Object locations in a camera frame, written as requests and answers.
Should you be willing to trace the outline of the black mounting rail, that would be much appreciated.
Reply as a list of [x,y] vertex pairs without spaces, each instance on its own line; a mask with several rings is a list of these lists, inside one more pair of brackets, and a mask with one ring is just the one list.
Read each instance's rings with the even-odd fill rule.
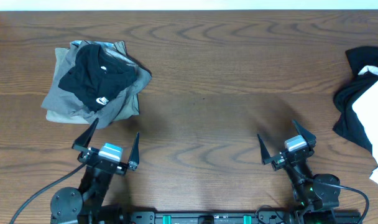
[[161,213],[132,212],[127,215],[129,224],[356,224],[362,223],[356,211],[285,212],[271,207],[249,213]]

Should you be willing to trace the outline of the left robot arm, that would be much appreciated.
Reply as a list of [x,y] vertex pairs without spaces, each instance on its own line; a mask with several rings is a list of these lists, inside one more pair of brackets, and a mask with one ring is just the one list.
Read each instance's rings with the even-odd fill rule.
[[114,175],[124,176],[139,165],[139,135],[133,142],[129,160],[122,162],[123,148],[104,144],[100,149],[90,147],[99,119],[73,142],[79,151],[78,161],[85,173],[77,188],[65,187],[51,199],[51,223],[129,223],[129,215],[118,204],[103,205]]

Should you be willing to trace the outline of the black t-shirt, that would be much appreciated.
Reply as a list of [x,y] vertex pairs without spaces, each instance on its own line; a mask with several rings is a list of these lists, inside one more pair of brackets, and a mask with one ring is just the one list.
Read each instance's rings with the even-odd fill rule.
[[108,55],[100,45],[83,46],[75,66],[58,87],[73,93],[90,111],[98,111],[137,80],[135,68]]

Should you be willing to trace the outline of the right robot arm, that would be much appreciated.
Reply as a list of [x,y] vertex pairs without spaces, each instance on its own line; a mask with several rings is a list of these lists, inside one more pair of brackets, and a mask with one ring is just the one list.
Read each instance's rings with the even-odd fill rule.
[[316,136],[292,121],[297,135],[285,141],[285,149],[271,156],[260,136],[260,155],[263,165],[271,164],[274,171],[286,171],[297,205],[284,215],[283,223],[337,223],[334,208],[339,206],[339,179],[332,174],[314,175],[307,159],[314,154]]

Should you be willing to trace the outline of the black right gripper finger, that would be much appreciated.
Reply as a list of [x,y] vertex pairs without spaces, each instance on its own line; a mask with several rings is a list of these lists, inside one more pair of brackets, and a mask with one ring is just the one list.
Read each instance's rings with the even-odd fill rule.
[[258,134],[257,137],[258,137],[259,145],[260,145],[260,155],[261,155],[261,159],[262,159],[262,164],[266,165],[266,164],[270,163],[270,154],[269,154],[260,134]]
[[316,146],[316,136],[301,126],[295,119],[292,123],[297,130],[297,133],[305,140],[308,146]]

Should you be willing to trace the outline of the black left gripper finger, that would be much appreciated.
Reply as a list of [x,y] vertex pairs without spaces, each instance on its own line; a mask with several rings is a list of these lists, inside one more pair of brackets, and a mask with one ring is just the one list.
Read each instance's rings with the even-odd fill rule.
[[137,133],[128,160],[129,167],[137,167],[139,165],[139,137],[140,133]]
[[93,137],[94,132],[96,131],[96,127],[98,125],[99,119],[96,118],[90,127],[84,131],[78,138],[76,138],[73,142],[72,149],[80,151],[80,152],[88,152],[88,146]]

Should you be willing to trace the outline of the white garment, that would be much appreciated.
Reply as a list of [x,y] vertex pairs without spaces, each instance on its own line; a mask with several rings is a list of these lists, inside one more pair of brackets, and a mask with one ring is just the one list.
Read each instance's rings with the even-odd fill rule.
[[[378,76],[378,67],[367,65],[358,75],[364,77],[367,73]],[[372,144],[372,156],[378,164],[378,81],[353,103],[352,108]],[[370,179],[378,184],[378,168],[373,170]]]

